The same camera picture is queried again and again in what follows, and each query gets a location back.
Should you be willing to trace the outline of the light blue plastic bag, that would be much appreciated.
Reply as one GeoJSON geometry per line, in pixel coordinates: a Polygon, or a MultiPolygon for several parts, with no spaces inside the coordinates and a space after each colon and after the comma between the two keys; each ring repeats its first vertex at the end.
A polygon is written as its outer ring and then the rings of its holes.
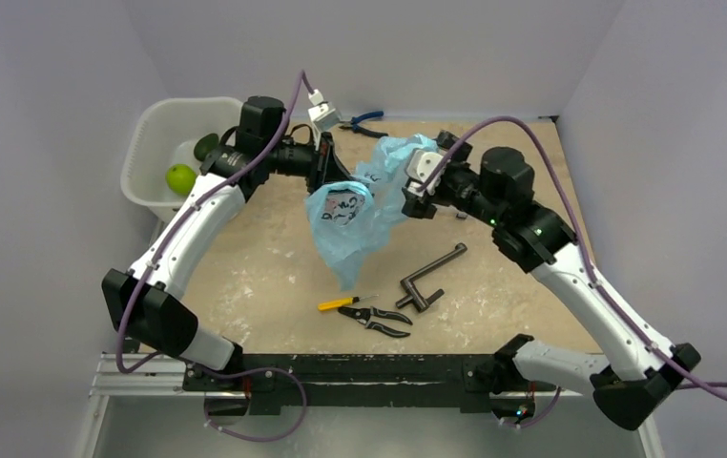
{"type": "Polygon", "coordinates": [[[351,178],[326,183],[305,199],[314,245],[342,291],[355,287],[365,259],[384,248],[391,230],[407,220],[402,188],[417,149],[436,153],[438,146],[420,134],[383,137],[351,178]]]}

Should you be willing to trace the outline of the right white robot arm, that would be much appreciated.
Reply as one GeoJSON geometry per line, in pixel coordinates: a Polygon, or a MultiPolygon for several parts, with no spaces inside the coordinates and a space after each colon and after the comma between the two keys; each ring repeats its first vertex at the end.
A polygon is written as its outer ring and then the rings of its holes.
{"type": "Polygon", "coordinates": [[[699,364],[692,345],[647,324],[585,259],[573,227],[535,199],[535,173],[521,152],[490,148],[472,170],[465,155],[445,160],[442,151],[413,147],[405,173],[407,216],[430,219],[444,205],[485,223],[499,252],[544,285],[600,347],[597,355],[579,353],[517,335],[489,369],[473,372],[491,393],[554,385],[589,396],[616,426],[636,430],[699,364]]]}

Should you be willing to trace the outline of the white plastic basin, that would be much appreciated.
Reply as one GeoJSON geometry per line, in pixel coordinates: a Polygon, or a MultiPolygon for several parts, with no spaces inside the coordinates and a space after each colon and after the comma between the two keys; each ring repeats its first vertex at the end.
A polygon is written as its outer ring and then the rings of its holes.
{"type": "Polygon", "coordinates": [[[197,172],[196,143],[211,133],[223,134],[239,123],[242,102],[228,96],[168,98],[144,111],[128,148],[120,186],[131,202],[168,223],[185,197],[166,183],[166,173],[177,164],[197,172]]]}

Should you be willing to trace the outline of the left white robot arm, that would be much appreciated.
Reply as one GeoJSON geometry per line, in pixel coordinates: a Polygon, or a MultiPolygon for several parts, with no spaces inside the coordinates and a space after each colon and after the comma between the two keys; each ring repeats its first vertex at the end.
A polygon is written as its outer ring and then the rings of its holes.
{"type": "Polygon", "coordinates": [[[158,352],[206,367],[218,389],[243,377],[242,348],[200,325],[183,303],[195,268],[222,228],[272,175],[301,177],[308,193],[351,175],[335,154],[329,129],[340,122],[318,90],[308,93],[312,136],[298,144],[285,129],[286,108],[273,97],[252,96],[239,124],[202,160],[201,173],[176,215],[152,246],[127,270],[110,270],[101,287],[119,338],[132,338],[158,352]]]}

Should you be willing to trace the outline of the dark green fake avocado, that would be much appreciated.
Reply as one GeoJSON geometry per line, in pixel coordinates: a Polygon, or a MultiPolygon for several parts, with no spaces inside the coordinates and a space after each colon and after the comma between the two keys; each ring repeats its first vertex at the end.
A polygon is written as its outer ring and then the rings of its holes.
{"type": "Polygon", "coordinates": [[[217,148],[220,137],[216,133],[205,135],[194,146],[193,154],[197,161],[202,162],[205,158],[217,148]]]}

